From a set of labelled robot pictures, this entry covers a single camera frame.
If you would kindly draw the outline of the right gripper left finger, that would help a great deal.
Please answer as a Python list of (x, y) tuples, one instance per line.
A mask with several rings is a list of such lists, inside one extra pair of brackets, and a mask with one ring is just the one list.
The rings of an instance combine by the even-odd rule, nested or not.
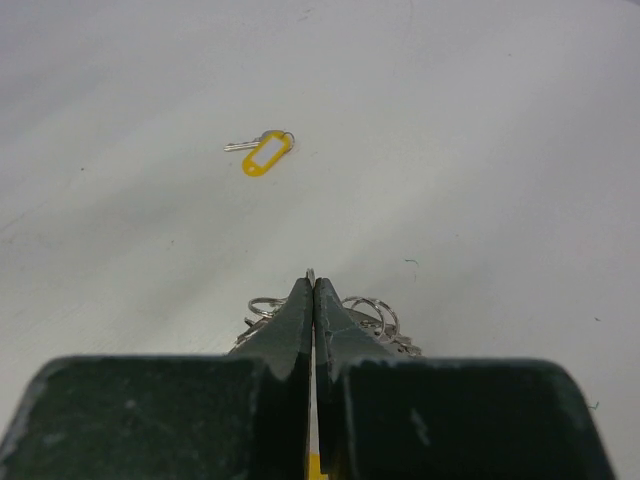
[(28, 384), (5, 479), (303, 479), (313, 288), (225, 355), (67, 356)]

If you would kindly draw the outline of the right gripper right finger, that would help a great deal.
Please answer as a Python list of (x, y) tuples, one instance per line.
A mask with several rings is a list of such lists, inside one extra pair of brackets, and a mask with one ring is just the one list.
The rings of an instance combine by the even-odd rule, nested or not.
[(591, 413), (559, 365), (394, 353), (314, 287), (321, 470), (332, 479), (611, 479)]

